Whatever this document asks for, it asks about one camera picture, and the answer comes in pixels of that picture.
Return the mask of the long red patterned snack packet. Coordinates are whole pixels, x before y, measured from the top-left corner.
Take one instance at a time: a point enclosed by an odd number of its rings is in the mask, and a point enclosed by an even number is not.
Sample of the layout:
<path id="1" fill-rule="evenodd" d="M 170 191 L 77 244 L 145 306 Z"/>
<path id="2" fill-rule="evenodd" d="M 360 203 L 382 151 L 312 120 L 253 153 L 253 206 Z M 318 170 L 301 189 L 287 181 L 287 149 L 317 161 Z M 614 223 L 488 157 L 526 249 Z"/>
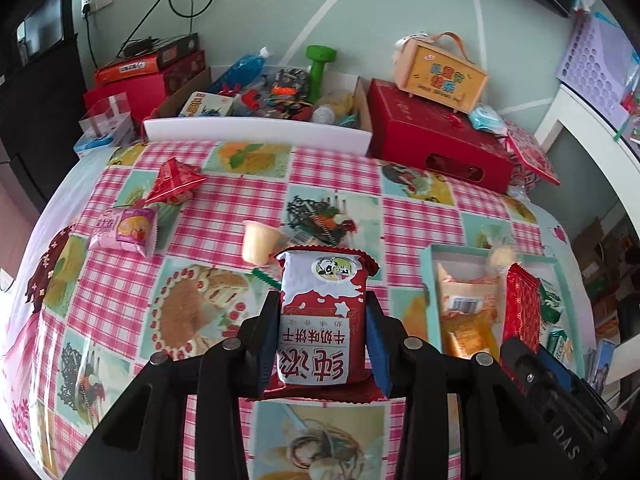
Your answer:
<path id="1" fill-rule="evenodd" d="M 506 272 L 506 312 L 502 341 L 518 338 L 529 350 L 537 352 L 540 332 L 539 282 L 518 263 Z"/>

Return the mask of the clear packet with round bun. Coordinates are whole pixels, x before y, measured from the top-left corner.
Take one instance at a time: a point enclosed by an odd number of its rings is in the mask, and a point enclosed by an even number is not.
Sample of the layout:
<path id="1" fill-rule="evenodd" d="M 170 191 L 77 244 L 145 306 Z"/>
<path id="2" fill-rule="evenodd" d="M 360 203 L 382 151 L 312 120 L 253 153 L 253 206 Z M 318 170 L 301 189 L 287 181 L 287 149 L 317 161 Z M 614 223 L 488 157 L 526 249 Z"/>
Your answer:
<path id="1" fill-rule="evenodd" d="M 518 252 L 513 245 L 497 245 L 491 248 L 488 254 L 486 268 L 490 273 L 502 275 L 506 274 L 510 266 L 517 262 Z"/>

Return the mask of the large red gift box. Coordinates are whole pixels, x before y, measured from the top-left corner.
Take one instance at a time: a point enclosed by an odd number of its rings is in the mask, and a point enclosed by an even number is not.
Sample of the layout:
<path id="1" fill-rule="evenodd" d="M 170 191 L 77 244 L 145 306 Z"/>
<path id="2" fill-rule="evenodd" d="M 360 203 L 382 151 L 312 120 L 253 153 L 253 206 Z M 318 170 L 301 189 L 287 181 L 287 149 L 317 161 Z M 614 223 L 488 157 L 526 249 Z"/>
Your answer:
<path id="1" fill-rule="evenodd" d="M 491 133 L 476 130 L 468 116 L 409 96 L 396 84 L 373 79 L 368 91 L 372 124 L 370 155 L 432 170 L 504 194 L 513 162 Z"/>

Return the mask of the amber translucent snack packet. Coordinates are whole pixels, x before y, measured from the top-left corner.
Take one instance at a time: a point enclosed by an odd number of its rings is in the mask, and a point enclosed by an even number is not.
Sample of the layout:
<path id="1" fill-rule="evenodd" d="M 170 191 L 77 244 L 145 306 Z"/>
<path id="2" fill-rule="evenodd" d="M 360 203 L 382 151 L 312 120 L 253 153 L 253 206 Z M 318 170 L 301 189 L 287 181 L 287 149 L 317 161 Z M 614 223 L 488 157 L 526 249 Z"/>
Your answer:
<path id="1" fill-rule="evenodd" d="M 498 344 L 492 329 L 492 319 L 488 312 L 456 314 L 440 319 L 442 348 L 448 356 L 471 359 L 478 352 L 499 357 Z"/>

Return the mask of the large red box at left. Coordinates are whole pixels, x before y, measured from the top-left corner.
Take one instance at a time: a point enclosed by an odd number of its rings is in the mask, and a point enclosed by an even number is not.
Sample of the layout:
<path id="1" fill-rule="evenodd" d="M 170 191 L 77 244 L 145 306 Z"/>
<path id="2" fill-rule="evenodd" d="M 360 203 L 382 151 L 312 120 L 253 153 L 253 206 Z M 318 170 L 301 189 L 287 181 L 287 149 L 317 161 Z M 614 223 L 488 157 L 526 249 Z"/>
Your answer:
<path id="1" fill-rule="evenodd" d="M 86 109 L 93 107 L 99 100 L 119 93 L 126 94 L 135 122 L 142 122 L 171 95 L 162 74 L 137 76 L 109 84 L 95 84 L 84 94 Z"/>

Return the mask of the blue water bottle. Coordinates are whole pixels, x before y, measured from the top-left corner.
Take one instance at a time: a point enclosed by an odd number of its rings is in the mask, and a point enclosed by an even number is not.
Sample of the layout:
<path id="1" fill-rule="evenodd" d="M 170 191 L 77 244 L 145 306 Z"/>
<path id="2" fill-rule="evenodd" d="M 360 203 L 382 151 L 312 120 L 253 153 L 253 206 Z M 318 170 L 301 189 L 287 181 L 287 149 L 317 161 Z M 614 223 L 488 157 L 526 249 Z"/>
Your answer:
<path id="1" fill-rule="evenodd" d="M 268 48 L 262 47 L 258 52 L 242 56 L 213 81 L 206 88 L 206 92 L 235 96 L 262 74 L 262 69 L 270 55 Z"/>

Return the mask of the green white walnut cake packet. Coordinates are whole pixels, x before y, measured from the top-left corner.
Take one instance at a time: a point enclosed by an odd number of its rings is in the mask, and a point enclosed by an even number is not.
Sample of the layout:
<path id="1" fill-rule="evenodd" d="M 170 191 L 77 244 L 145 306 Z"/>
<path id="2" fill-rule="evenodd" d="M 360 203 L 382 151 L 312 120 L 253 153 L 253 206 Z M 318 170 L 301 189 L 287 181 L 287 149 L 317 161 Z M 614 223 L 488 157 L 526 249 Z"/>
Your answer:
<path id="1" fill-rule="evenodd" d="M 565 364 L 572 351 L 572 342 L 562 328 L 550 330 L 547 340 L 547 350 L 559 362 Z"/>

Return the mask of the pink fruit snack packet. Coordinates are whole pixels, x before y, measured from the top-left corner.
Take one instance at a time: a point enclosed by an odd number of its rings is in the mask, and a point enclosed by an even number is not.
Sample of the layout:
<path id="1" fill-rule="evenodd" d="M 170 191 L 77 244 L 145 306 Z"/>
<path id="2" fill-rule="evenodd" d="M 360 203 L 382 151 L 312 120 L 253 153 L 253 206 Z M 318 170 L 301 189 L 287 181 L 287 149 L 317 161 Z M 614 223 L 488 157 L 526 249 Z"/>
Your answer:
<path id="1" fill-rule="evenodd" d="M 114 207 L 104 210 L 90 236 L 89 250 L 121 250 L 149 259 L 155 252 L 157 218 L 152 208 Z"/>

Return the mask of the red triangular snack packet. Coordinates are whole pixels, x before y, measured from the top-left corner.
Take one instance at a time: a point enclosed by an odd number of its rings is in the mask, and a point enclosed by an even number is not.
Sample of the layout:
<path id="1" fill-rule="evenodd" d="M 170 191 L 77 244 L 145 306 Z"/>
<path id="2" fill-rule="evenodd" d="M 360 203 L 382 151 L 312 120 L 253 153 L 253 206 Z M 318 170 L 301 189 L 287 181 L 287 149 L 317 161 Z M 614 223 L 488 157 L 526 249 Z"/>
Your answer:
<path id="1" fill-rule="evenodd" d="M 192 200 L 195 190 L 207 180 L 198 167 L 179 162 L 175 157 L 160 165 L 145 203 L 179 205 Z"/>

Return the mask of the green dumbbell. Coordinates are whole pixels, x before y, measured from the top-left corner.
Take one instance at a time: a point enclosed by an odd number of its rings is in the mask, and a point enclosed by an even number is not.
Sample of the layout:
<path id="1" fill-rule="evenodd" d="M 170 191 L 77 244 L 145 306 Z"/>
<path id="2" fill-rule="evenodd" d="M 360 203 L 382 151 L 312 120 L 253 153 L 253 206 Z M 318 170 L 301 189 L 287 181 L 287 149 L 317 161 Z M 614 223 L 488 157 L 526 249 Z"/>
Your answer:
<path id="1" fill-rule="evenodd" d="M 315 103 L 320 99 L 322 78 L 326 64 L 336 60 L 337 52 L 329 47 L 313 46 L 306 47 L 306 58 L 311 62 L 309 70 L 308 101 Z"/>

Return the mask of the orange barcode bread packet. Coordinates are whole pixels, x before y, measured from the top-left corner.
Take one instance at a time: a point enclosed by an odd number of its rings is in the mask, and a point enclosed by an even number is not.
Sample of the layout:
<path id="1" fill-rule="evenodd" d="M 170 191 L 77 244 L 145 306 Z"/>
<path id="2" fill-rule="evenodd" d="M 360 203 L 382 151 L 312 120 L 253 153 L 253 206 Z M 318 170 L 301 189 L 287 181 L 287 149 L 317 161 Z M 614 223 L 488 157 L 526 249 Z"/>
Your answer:
<path id="1" fill-rule="evenodd" d="M 486 312 L 491 318 L 498 315 L 499 279 L 484 275 L 472 280 L 460 280 L 445 267 L 437 265 L 438 310 L 443 318 Z"/>

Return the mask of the green white snack packet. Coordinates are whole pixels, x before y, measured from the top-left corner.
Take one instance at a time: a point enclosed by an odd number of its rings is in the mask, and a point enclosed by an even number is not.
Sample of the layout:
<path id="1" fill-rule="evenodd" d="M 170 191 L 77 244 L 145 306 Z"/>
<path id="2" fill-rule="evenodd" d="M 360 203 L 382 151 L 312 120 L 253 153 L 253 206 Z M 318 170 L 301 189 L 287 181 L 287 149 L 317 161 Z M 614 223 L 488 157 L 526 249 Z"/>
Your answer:
<path id="1" fill-rule="evenodd" d="M 538 290 L 541 318 L 548 324 L 558 324 L 564 309 L 560 293 L 544 278 L 538 278 Z"/>

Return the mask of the dark red milk biscuit packet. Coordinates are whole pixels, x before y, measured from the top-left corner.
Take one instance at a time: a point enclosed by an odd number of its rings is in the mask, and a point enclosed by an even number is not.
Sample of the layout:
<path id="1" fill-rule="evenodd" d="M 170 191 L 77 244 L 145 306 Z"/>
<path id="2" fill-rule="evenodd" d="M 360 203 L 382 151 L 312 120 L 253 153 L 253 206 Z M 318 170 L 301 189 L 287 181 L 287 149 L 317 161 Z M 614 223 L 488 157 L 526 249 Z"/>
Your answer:
<path id="1" fill-rule="evenodd" d="M 363 404 L 383 399 L 366 364 L 368 278 L 378 263 L 360 249 L 291 246 L 282 269 L 276 364 L 265 399 Z"/>

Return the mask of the clear packet with green edges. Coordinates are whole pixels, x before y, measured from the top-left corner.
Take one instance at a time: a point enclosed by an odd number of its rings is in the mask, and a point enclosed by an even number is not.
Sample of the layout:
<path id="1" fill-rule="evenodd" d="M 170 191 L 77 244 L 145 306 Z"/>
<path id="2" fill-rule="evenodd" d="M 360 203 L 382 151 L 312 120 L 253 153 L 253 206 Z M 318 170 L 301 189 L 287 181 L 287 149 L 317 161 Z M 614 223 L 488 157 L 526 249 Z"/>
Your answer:
<path id="1" fill-rule="evenodd" d="M 252 272 L 254 278 L 258 278 L 262 282 L 274 289 L 281 288 L 282 282 L 282 269 L 278 260 L 276 259 L 276 253 L 282 249 L 290 248 L 292 246 L 316 246 L 320 244 L 320 240 L 303 230 L 295 230 L 291 233 L 284 233 L 281 235 L 276 244 L 267 254 L 267 262 L 255 266 Z"/>

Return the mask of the yellow jelly cup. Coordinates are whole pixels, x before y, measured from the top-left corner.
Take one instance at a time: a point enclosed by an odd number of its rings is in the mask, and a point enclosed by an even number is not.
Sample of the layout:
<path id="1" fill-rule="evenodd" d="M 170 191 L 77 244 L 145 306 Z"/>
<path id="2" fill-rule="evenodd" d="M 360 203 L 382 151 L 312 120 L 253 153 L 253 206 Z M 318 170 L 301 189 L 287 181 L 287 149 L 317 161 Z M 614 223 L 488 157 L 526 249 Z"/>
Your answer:
<path id="1" fill-rule="evenodd" d="M 285 234 L 268 224 L 244 220 L 242 259 L 253 266 L 265 266 L 285 240 Z"/>

